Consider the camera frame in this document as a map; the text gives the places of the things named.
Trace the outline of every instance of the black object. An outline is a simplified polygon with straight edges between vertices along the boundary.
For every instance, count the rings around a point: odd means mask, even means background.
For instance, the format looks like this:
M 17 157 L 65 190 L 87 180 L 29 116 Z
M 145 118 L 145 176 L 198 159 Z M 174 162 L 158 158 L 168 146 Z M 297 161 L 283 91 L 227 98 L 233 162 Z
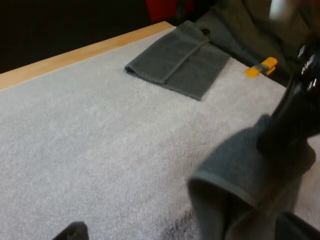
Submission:
M 319 240 L 320 232 L 290 212 L 282 213 L 275 223 L 274 240 Z
M 295 148 L 320 133 L 320 48 L 314 40 L 302 46 L 299 58 L 305 60 L 301 73 L 291 77 L 272 123 L 257 141 L 266 155 Z
M 83 221 L 72 222 L 53 240 L 89 240 L 88 227 Z

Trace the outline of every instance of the wooden edge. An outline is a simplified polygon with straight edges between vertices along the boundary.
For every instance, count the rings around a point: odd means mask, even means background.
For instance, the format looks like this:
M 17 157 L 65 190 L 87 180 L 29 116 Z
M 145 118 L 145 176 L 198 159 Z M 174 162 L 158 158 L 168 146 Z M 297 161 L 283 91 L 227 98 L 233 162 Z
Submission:
M 160 22 L 0 74 L 0 90 L 172 28 Z

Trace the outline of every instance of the dark fabric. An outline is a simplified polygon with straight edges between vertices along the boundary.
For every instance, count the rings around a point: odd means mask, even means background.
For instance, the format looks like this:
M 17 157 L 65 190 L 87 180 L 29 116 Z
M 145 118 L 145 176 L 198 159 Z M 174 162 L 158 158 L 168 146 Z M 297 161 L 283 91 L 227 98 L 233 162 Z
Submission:
M 319 240 L 320 232 L 296 215 L 282 213 L 276 220 L 274 240 Z
M 305 142 L 277 157 L 262 156 L 256 143 L 270 121 L 262 116 L 225 140 L 192 174 L 188 190 L 202 239 L 269 240 L 275 212 L 290 210 L 280 198 L 313 165 L 315 152 Z
M 75 221 L 60 232 L 53 240 L 89 240 L 87 225 Z
M 269 77 L 286 86 L 290 74 L 301 69 L 300 46 L 320 33 L 320 9 L 303 7 L 284 24 L 269 19 L 270 5 L 271 0 L 220 0 L 196 24 L 211 30 L 212 44 L 250 67 L 276 58 L 276 70 Z
M 200 101 L 228 59 L 228 54 L 210 45 L 203 32 L 186 21 L 132 60 L 125 70 Z

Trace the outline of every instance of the gray cloth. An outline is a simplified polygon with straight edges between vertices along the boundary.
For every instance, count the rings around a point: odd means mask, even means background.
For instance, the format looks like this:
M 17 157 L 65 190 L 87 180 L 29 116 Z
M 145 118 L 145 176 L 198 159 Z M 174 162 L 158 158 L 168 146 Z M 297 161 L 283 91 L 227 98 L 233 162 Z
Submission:
M 271 239 L 275 214 L 268 215 L 313 165 L 315 152 L 307 142 L 277 157 L 262 156 L 256 143 L 269 122 L 262 116 L 232 135 L 193 173 L 189 194 L 203 240 Z
M 186 21 L 132 60 L 125 70 L 200 101 L 228 59 L 228 54 L 210 45 L 202 31 Z

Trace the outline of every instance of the folded towel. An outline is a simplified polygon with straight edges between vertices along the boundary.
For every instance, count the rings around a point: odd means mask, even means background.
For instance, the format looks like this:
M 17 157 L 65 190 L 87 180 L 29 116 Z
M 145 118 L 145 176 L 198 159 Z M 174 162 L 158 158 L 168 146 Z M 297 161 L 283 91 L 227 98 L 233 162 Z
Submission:
M 315 152 L 305 142 L 276 158 L 262 156 L 256 142 L 270 121 L 264 115 L 231 136 L 191 176 L 188 190 L 202 239 L 272 239 L 275 209 L 288 210 L 278 200 L 313 165 Z
M 127 73 L 201 100 L 224 68 L 229 55 L 209 44 L 190 21 L 166 34 L 129 64 Z

